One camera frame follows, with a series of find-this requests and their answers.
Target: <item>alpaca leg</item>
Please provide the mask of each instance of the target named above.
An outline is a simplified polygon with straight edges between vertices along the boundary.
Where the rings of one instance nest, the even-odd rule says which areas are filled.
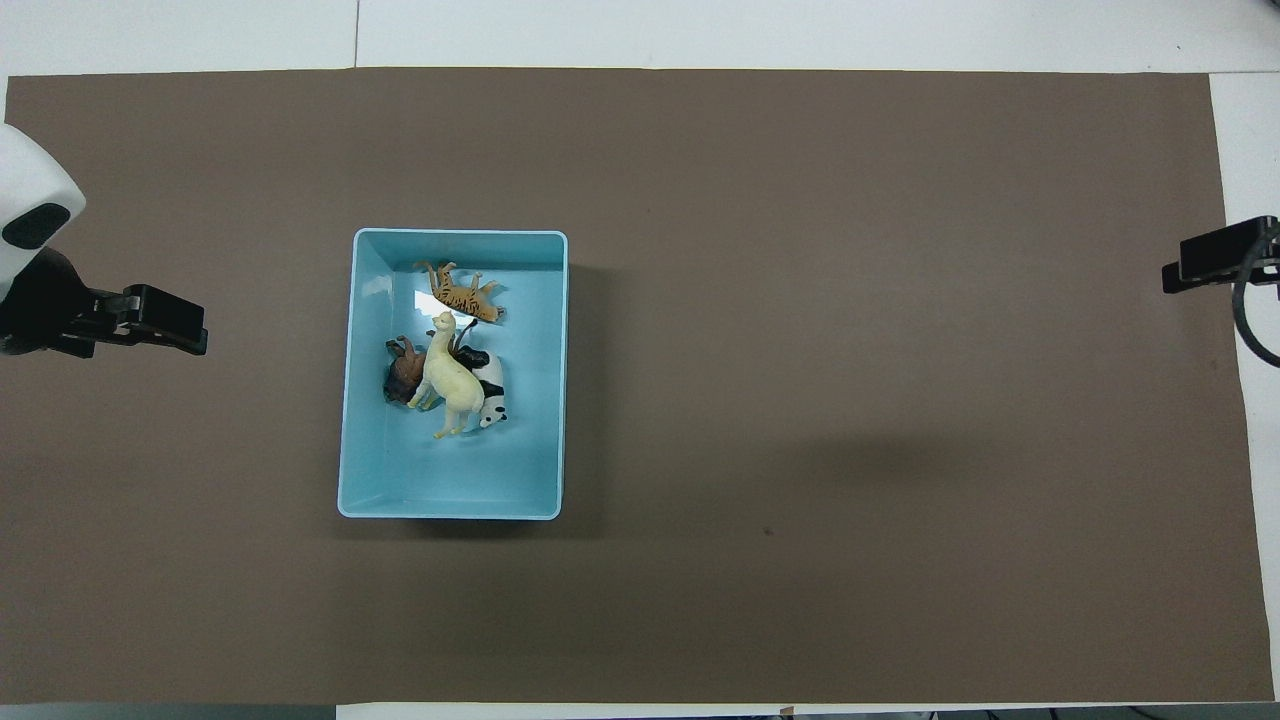
[[[449,430],[449,433],[458,434],[463,429],[466,429],[466,427],[467,427],[467,416],[468,415],[471,415],[471,413],[468,413],[467,410],[463,410],[463,411],[458,413],[458,424],[454,425],[453,429]]]
[[[413,392],[413,397],[410,398],[408,406],[417,407],[417,404],[422,401],[424,397],[431,392],[431,380],[422,378],[422,382],[417,383],[417,391]]]
[[[435,402],[436,397],[439,397],[439,395],[436,395],[434,387],[431,389],[428,389],[426,391],[426,396],[422,398],[421,402],[417,404],[417,409],[422,410],[424,413],[428,411],[428,410],[430,410],[431,409],[431,404]]]
[[[435,439],[440,439],[445,434],[453,432],[453,424],[457,423],[457,419],[458,419],[457,411],[451,410],[449,406],[445,405],[444,406],[444,427],[440,428],[440,432],[435,433]]]

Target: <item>light blue plastic bin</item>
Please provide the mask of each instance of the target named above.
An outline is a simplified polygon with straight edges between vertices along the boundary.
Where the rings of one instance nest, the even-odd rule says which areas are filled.
[[[403,334],[420,348],[431,328],[428,275],[419,260],[453,261],[458,284],[471,270],[498,281],[497,323],[479,323],[466,345],[503,364],[508,419],[435,439],[444,409],[428,413],[383,397]],[[338,511],[348,518],[550,520],[564,477],[564,355],[568,241],[554,231],[374,229],[352,250],[347,372],[342,405]]]

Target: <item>panda head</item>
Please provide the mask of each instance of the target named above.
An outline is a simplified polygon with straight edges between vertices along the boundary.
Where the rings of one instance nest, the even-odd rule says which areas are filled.
[[[490,407],[489,404],[485,404],[485,406],[480,409],[481,428],[488,428],[489,425],[499,423],[506,419],[507,419],[507,407],[504,405],[497,405]]]

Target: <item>brown horse figurine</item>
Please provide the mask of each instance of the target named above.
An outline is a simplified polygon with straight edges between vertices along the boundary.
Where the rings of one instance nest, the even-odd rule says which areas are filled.
[[[387,348],[396,355],[396,359],[387,369],[383,395],[388,402],[408,404],[413,398],[419,383],[422,382],[422,365],[426,364],[426,354],[413,350],[413,343],[404,336],[398,336],[396,340],[387,341]]]

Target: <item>white alpaca figurine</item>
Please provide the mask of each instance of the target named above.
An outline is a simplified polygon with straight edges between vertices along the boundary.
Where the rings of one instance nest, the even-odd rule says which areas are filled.
[[[433,391],[444,398],[444,427],[435,433],[439,439],[445,434],[458,434],[467,424],[471,413],[479,413],[484,405],[484,388],[480,380],[453,359],[449,354],[449,345],[453,342],[453,332],[458,324],[453,319],[453,313],[444,311],[431,318],[435,325],[435,334],[431,336],[431,345],[426,347],[426,365],[422,368],[422,383],[417,386],[417,392],[408,401],[410,407],[417,407],[424,397]]]

